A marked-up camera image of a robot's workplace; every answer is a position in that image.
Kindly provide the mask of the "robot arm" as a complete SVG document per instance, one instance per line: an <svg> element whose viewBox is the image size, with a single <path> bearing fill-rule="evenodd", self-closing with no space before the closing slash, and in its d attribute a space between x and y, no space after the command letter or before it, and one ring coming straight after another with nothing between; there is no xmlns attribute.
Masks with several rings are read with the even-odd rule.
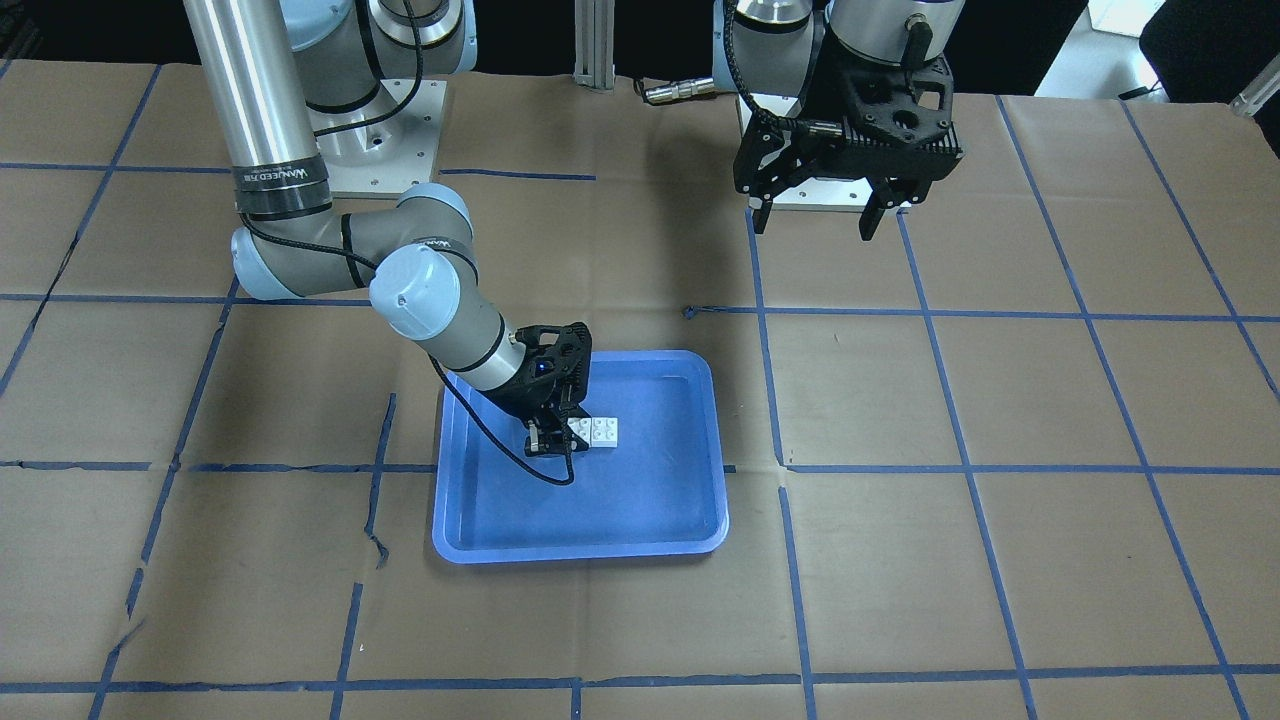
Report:
<svg viewBox="0 0 1280 720"><path fill-rule="evenodd" d="M870 240L890 209L923 202L964 150L945 47L960 1L718 1L712 82L748 106L733 182L762 233L786 190L865 181Z"/></svg>
<svg viewBox="0 0 1280 720"><path fill-rule="evenodd" d="M261 300L365 288L390 328L525 433L529 457L591 445L582 323L513 328L477 283L462 197L421 181L389 210L340 214L330 173L407 158L410 92L471 70L470 1L187 1L227 141L239 228L230 255Z"/></svg>

